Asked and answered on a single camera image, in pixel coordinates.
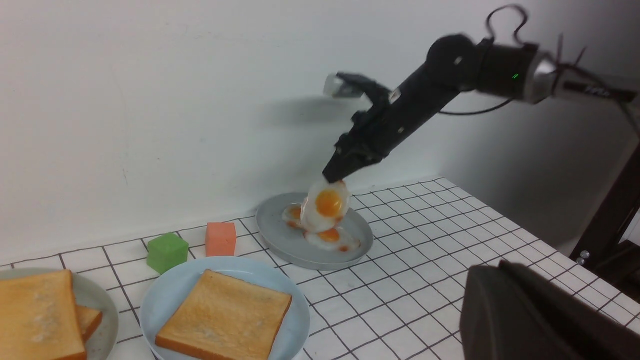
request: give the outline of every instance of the plate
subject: plate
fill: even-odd
[[[188,261],[164,273],[145,295],[140,309],[142,334],[160,360],[187,360],[193,357],[156,346],[156,335],[187,299],[205,270],[244,280],[293,296],[269,360],[291,360],[302,350],[309,336],[311,318],[307,299],[281,271],[255,260],[214,256]]]
[[[0,272],[0,280],[18,279],[32,275],[47,274],[60,270],[44,268],[24,268]],[[106,360],[118,338],[118,310],[104,289],[95,282],[74,274],[74,294],[76,304],[102,311],[102,323],[84,344],[88,360]]]
[[[286,193],[273,197],[258,209],[255,219],[269,248],[283,260],[313,270],[341,270],[357,264],[373,245],[371,227],[355,210],[349,209],[340,223],[350,235],[360,240],[355,251],[327,251],[309,244],[303,231],[293,229],[282,220],[282,213],[292,204],[301,204],[306,193]]]

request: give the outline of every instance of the green cube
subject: green cube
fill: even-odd
[[[170,233],[155,238],[147,247],[147,265],[160,275],[187,261],[189,244],[176,234]]]

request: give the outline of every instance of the foam block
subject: foam block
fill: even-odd
[[[207,256],[233,256],[236,254],[236,225],[232,222],[210,222],[205,239]]]
[[[147,265],[161,275],[187,261],[189,244],[176,234],[170,233],[155,238],[147,247]]]

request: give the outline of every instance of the egg yolk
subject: egg yolk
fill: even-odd
[[[294,219],[300,220],[300,215],[302,214],[302,208],[299,206],[296,206],[295,208],[291,209],[289,214],[291,214],[291,217],[293,217]]]
[[[320,239],[328,243],[335,243],[340,240],[340,234],[336,229],[331,229],[331,230],[324,231],[322,233],[318,233],[318,237],[320,237]]]
[[[342,199],[335,190],[323,190],[316,197],[316,208],[320,215],[335,218],[342,210]]]

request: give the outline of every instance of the orange cube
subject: orange cube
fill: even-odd
[[[207,224],[205,251],[209,256],[233,256],[236,254],[236,225],[232,222]]]

